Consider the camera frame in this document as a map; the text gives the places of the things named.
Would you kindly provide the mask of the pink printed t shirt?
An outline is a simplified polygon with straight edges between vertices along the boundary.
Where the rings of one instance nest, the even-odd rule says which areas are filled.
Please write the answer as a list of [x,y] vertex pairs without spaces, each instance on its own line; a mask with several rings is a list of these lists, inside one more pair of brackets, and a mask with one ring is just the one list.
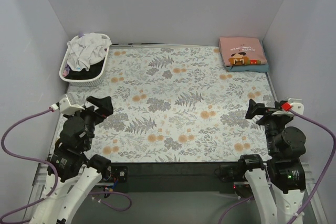
[[220,37],[219,50],[224,66],[265,65],[263,47],[258,38]]

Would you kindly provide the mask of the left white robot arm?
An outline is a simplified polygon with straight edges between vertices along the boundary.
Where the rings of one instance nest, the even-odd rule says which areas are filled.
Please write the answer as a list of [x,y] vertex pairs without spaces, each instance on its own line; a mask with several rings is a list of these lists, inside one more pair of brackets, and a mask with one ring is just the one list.
[[41,202],[30,223],[71,223],[75,213],[94,186],[111,173],[111,161],[98,154],[87,158],[95,127],[113,114],[112,99],[87,97],[92,105],[73,104],[65,95],[58,103],[66,118],[55,149]]

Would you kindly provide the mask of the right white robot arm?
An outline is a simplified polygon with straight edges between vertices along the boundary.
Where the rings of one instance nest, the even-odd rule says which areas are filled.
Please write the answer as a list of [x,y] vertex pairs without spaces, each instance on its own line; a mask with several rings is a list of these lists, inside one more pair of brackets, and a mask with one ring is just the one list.
[[257,204],[261,223],[287,223],[298,213],[306,189],[306,178],[300,157],[306,153],[306,136],[302,130],[288,126],[296,114],[302,115],[301,99],[288,98],[275,102],[274,107],[249,100],[247,120],[260,116],[257,125],[264,127],[268,155],[264,162],[260,155],[242,155],[238,173],[247,180]]

